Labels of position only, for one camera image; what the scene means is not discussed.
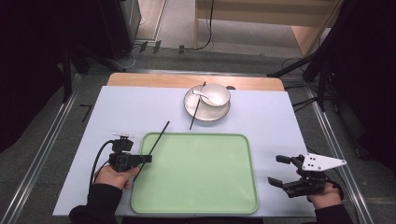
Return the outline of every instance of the black wire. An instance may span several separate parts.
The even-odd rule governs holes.
[[[314,88],[318,88],[317,86],[307,86],[311,91],[313,91],[316,95],[318,95],[318,90],[315,90]],[[332,89],[332,92],[330,92],[329,91],[329,89],[328,88],[326,88],[326,92],[327,93],[329,93],[329,95],[325,95],[325,96],[323,96],[323,99],[326,99],[326,100],[331,100],[331,101],[334,101],[334,99],[335,99],[335,90],[333,89],[333,88],[331,88],[331,87],[329,87],[330,89]]]
[[[309,98],[309,99],[307,99],[307,100],[301,101],[301,102],[299,102],[299,103],[292,104],[292,106],[295,107],[295,106],[297,106],[297,105],[302,105],[302,104],[304,104],[304,103],[306,103],[306,102],[312,103],[311,101],[316,101],[317,99],[318,99],[318,97],[312,97],[312,98]]]
[[[96,164],[98,163],[100,154],[102,154],[103,149],[107,146],[107,144],[109,143],[114,143],[114,140],[109,140],[107,142],[105,142],[101,148],[98,151],[98,154],[96,155],[96,159],[95,162],[93,163],[93,167],[92,167],[92,171],[91,171],[91,178],[90,178],[90,187],[88,188],[88,193],[91,191],[91,185],[92,185],[92,181],[93,181],[93,176],[95,174],[95,169],[96,169]]]
[[[203,47],[200,47],[198,49],[193,49],[193,50],[200,50],[200,49],[206,48],[206,46],[212,40],[212,18],[213,18],[213,5],[214,4],[215,4],[215,0],[212,0],[212,7],[210,8],[210,18],[209,18],[209,39],[207,40],[206,44]]]
[[[288,58],[285,61],[283,61],[283,63],[280,65],[281,69],[285,68],[285,62],[291,60],[291,59],[302,59],[302,58],[297,58],[297,57],[293,57],[293,58]]]
[[[305,84],[296,84],[296,85],[292,85],[292,86],[287,86],[285,87],[285,90],[289,90],[289,89],[293,89],[293,88],[301,88],[301,87],[306,87]]]
[[[91,183],[91,185],[92,185],[93,183],[95,183],[96,178],[98,177],[100,171],[102,170],[102,168],[103,168],[107,163],[108,163],[108,161],[105,161],[105,163],[103,163],[103,165],[102,165],[102,166],[99,168],[99,170],[96,172],[95,178],[93,179],[93,182]]]
[[[308,106],[308,105],[310,105],[310,104],[312,104],[312,103],[314,103],[314,102],[315,102],[315,101],[306,103],[305,105],[301,106],[300,108],[294,110],[294,113],[296,113],[296,112],[298,112],[298,111],[304,109],[306,106]]]
[[[114,61],[119,61],[119,60],[123,59],[127,53],[132,52],[132,50],[134,50],[134,49],[136,49],[136,48],[139,48],[140,45],[141,45],[141,44],[135,44],[135,43],[134,43],[134,47],[133,47],[131,50],[124,51],[124,52],[122,53],[122,55],[121,55],[118,59],[115,59]]]

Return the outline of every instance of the white tabletop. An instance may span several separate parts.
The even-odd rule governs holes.
[[[191,115],[183,100],[188,89],[108,87],[102,88],[87,129],[70,167],[55,216],[68,216],[70,210],[86,204],[92,165],[102,144],[118,139],[113,132],[131,133],[133,154],[137,154],[146,133],[160,132],[166,122],[168,133],[241,133],[247,137],[256,178],[259,207],[249,217],[313,217],[314,207],[305,197],[290,199],[267,177],[285,183],[299,178],[292,164],[276,162],[276,155],[295,157],[306,154],[304,139],[288,94],[285,91],[231,91],[231,109],[217,121],[196,120],[189,130]],[[111,153],[105,148],[98,162]],[[131,207],[130,190],[125,190],[117,216],[139,216]]]

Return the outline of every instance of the spoon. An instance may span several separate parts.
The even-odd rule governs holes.
[[[209,96],[207,96],[206,94],[204,94],[201,91],[192,91],[192,93],[205,97],[206,99],[208,99],[214,105],[220,105],[221,104],[221,99],[219,97],[216,97],[216,96],[213,97],[212,96],[212,98],[209,98]]]

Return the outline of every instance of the black sleeve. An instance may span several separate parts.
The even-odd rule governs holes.
[[[94,184],[87,205],[72,209],[69,218],[73,224],[117,224],[114,213],[120,203],[122,190],[106,185]]]
[[[330,206],[315,210],[318,224],[353,224],[343,204]]]

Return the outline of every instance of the metal rail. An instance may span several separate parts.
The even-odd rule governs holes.
[[[59,131],[64,125],[64,121],[76,99],[76,95],[78,93],[78,89],[81,85],[82,79],[83,77],[81,75],[76,74],[73,80],[74,90],[72,94],[70,95],[69,99],[61,105],[55,120],[52,122],[49,131],[47,132],[47,135],[40,146],[40,149],[37,151],[37,154],[35,155],[32,164],[26,172],[25,177],[15,191],[14,197],[9,204],[8,209],[5,212],[3,219],[0,223],[6,224],[17,222],[21,210],[24,207],[30,193],[32,192],[32,189],[38,179],[38,176],[40,175],[44,163],[46,162],[47,157],[52,150],[52,146],[56,140],[56,137],[58,136]]]
[[[309,97],[316,96],[316,94],[310,88],[306,88],[306,89]],[[332,155],[337,159],[344,160],[345,157],[343,151],[338,144],[334,132],[332,131],[332,126],[330,125],[326,112],[322,112],[316,102],[313,103],[313,107],[318,117],[318,121],[323,130],[323,133],[326,137],[326,140],[329,144],[329,148],[330,151],[332,152]],[[353,177],[352,172],[349,169],[349,166],[348,165],[341,166],[339,167],[339,170],[341,171],[341,175],[346,181],[346,187],[348,188],[349,191],[349,197],[358,212],[358,218],[360,222],[366,224],[372,224],[372,223],[374,224],[375,222],[361,194],[361,190],[359,189],[359,186],[355,178]]]

